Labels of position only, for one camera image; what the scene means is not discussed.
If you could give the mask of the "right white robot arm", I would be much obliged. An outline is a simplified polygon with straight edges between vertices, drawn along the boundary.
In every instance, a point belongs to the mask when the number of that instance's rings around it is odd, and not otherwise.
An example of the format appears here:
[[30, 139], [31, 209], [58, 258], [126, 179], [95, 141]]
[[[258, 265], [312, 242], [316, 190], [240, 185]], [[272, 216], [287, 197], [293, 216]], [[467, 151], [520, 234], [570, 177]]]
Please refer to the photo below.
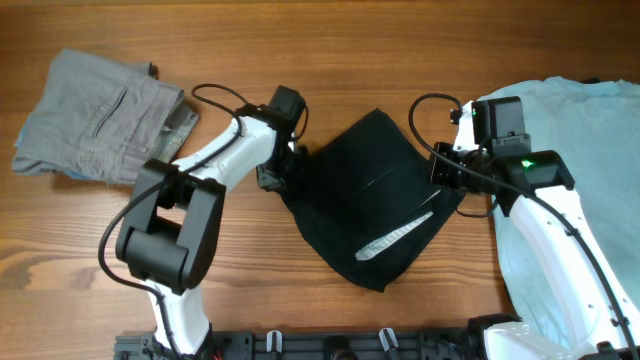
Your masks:
[[526, 240], [560, 305], [569, 340], [559, 345], [516, 316], [476, 322], [484, 359], [636, 359], [639, 311], [602, 253], [561, 156], [535, 152], [517, 97], [457, 103], [453, 143], [430, 147], [432, 182], [491, 195]]

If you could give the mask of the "black shorts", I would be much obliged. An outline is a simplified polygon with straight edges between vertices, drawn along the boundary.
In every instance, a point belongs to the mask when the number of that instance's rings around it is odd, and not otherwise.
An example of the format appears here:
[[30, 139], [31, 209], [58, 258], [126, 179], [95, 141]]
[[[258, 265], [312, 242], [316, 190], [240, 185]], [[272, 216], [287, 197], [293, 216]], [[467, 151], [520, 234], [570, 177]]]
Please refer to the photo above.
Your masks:
[[312, 248], [378, 292], [402, 275], [463, 196], [429, 180], [431, 163], [375, 109], [303, 158], [281, 198]]

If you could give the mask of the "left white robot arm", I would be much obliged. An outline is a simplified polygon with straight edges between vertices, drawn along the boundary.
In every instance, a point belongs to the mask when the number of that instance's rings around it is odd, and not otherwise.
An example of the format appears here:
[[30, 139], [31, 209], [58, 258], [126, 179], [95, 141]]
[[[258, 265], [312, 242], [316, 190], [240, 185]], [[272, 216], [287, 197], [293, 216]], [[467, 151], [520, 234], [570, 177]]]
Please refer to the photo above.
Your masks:
[[231, 125], [199, 152], [172, 164], [141, 169], [130, 202], [112, 221], [120, 230], [115, 254], [148, 293], [156, 329], [119, 337], [117, 359], [213, 359], [211, 323], [204, 312], [202, 280], [213, 261], [226, 194], [253, 168], [267, 171], [267, 189], [296, 152], [297, 127], [308, 110], [286, 113], [246, 105]]

